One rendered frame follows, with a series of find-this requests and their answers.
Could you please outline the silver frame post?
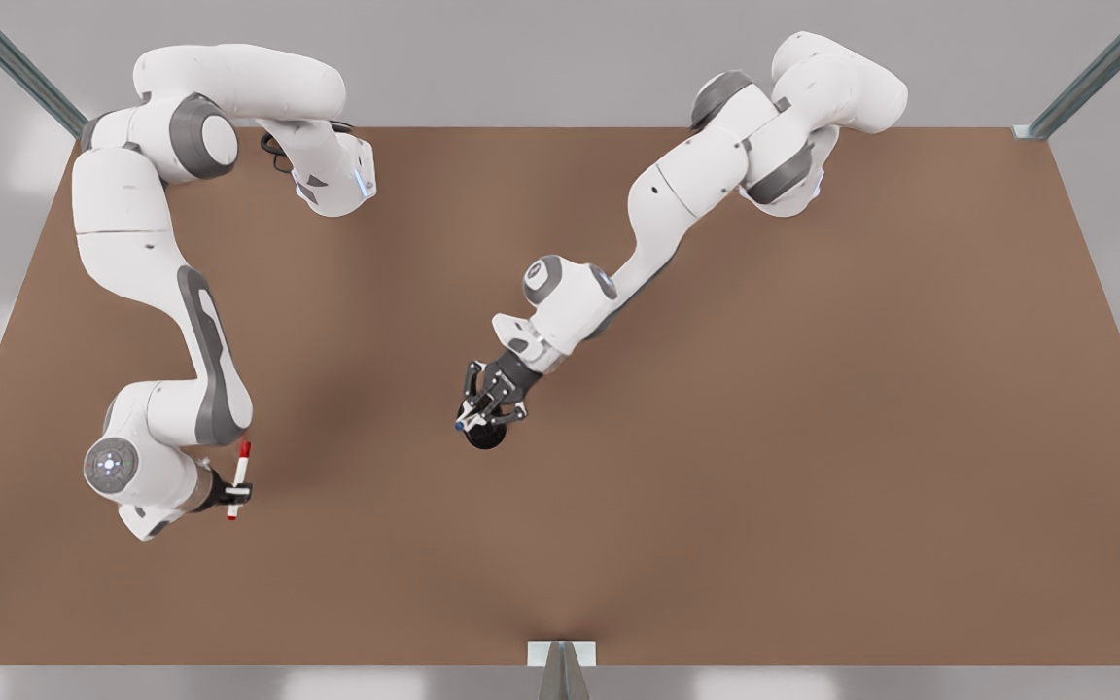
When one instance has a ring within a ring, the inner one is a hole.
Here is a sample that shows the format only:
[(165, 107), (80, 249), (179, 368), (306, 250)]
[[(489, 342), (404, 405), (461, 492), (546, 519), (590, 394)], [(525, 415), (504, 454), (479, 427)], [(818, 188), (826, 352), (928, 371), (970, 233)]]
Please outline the silver frame post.
[(82, 129), (88, 119), (82, 114), (65, 93), (57, 88), (53, 81), (35, 65), (26, 53), (18, 48), (3, 31), (0, 30), (0, 68), (12, 77), (15, 84), (32, 97), (37, 105), (44, 108), (50, 116), (66, 129), (75, 139), (80, 139)]
[(1119, 72), (1120, 32), (1030, 123), (1010, 127), (1012, 137), (1023, 141), (1048, 141)]
[(584, 669), (596, 664), (594, 641), (526, 643), (526, 665), (543, 668), (539, 700), (590, 700)]

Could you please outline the red and white pen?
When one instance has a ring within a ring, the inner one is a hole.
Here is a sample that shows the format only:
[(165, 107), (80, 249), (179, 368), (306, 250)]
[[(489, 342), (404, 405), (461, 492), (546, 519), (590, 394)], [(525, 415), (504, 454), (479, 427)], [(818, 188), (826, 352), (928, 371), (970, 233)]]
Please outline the red and white pen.
[(241, 436), (235, 473), (231, 483), (224, 487), (227, 521), (236, 521), (240, 510), (252, 498), (253, 484), (246, 480), (250, 452), (252, 452), (252, 442), (245, 436)]

